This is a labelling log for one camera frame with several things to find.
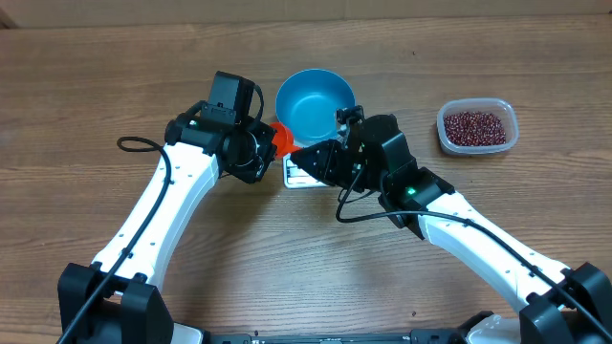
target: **beige backdrop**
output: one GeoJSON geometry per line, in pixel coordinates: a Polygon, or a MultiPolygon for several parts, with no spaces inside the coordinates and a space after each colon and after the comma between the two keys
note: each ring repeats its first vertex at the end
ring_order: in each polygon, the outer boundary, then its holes
{"type": "Polygon", "coordinates": [[[608,13],[612,0],[0,0],[18,28],[608,13]]]}

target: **orange scoop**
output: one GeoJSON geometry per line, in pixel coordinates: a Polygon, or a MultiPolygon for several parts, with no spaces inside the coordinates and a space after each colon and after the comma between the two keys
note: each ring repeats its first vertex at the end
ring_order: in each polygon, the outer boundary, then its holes
{"type": "Polygon", "coordinates": [[[282,158],[300,149],[294,146],[294,134],[291,133],[289,128],[284,126],[281,122],[271,123],[270,126],[276,129],[276,135],[274,135],[274,139],[272,139],[272,144],[276,146],[277,158],[282,158]]]}

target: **red bean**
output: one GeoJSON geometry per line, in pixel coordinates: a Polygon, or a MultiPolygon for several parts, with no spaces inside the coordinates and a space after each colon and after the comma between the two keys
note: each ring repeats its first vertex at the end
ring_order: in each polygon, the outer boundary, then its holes
{"type": "Polygon", "coordinates": [[[448,140],[460,146],[487,146],[506,143],[506,131],[494,114],[461,112],[444,117],[448,140]]]}

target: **blue bowl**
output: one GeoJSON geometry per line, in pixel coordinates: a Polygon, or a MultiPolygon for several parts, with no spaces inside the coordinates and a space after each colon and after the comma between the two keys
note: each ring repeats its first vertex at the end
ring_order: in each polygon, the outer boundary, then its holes
{"type": "Polygon", "coordinates": [[[336,73],[321,69],[290,76],[276,95],[276,116],[294,134],[296,145],[338,135],[336,110],[355,106],[351,86],[336,73]]]}

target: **wooden table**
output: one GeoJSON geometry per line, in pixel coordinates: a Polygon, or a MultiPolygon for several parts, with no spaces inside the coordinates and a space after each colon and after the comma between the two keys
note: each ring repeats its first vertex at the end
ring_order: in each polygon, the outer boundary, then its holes
{"type": "MultiPolygon", "coordinates": [[[[326,68],[368,115],[398,116],[411,152],[483,214],[572,267],[612,275],[612,17],[410,19],[0,32],[0,341],[60,334],[55,286],[116,233],[158,156],[167,122],[208,97],[217,70],[264,91],[326,68]],[[445,102],[502,97],[509,153],[452,158],[434,128],[445,102]]],[[[335,188],[221,180],[165,277],[174,319],[215,333],[372,333],[512,315],[457,259],[387,220],[336,222],[335,188]]],[[[374,199],[346,215],[379,211],[374,199]]]]}

